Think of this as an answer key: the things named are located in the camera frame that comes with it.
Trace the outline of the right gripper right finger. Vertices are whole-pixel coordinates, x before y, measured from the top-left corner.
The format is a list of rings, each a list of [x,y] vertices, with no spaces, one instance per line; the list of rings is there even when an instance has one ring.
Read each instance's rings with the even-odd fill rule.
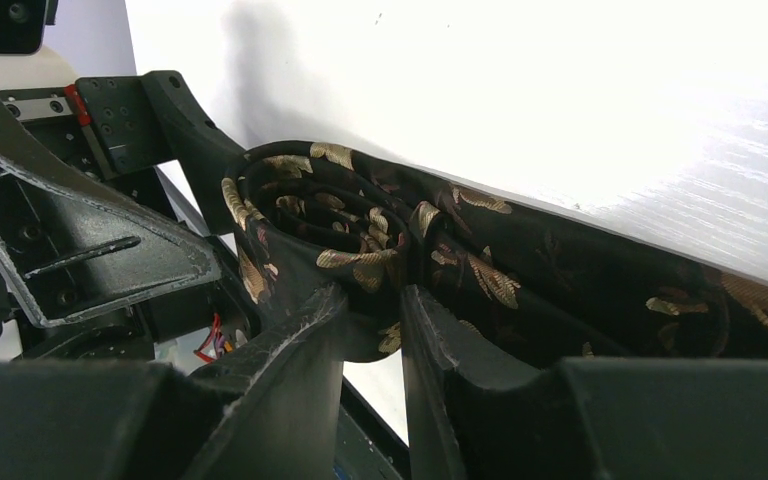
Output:
[[[768,361],[538,370],[414,285],[401,329],[417,479],[768,479]]]

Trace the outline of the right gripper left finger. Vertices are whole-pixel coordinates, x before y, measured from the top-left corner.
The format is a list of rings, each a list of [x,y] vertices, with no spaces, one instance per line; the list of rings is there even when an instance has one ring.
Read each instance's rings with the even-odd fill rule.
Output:
[[[317,289],[242,348],[160,362],[0,362],[0,479],[330,479],[348,299]]]

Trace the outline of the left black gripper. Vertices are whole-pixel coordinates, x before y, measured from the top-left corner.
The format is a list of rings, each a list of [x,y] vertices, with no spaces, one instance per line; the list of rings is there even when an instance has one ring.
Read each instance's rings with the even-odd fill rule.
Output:
[[[177,71],[0,90],[0,338],[17,357],[151,360],[205,330],[227,352],[259,331],[221,181],[245,149]],[[181,222],[161,167],[205,220]]]

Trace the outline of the black gold floral tie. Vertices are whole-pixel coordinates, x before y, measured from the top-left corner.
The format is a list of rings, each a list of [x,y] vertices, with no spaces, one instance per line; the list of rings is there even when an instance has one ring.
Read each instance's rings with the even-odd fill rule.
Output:
[[[768,359],[768,286],[344,146],[281,141],[221,182],[263,325],[347,294],[351,362],[401,346],[410,286],[507,354]]]

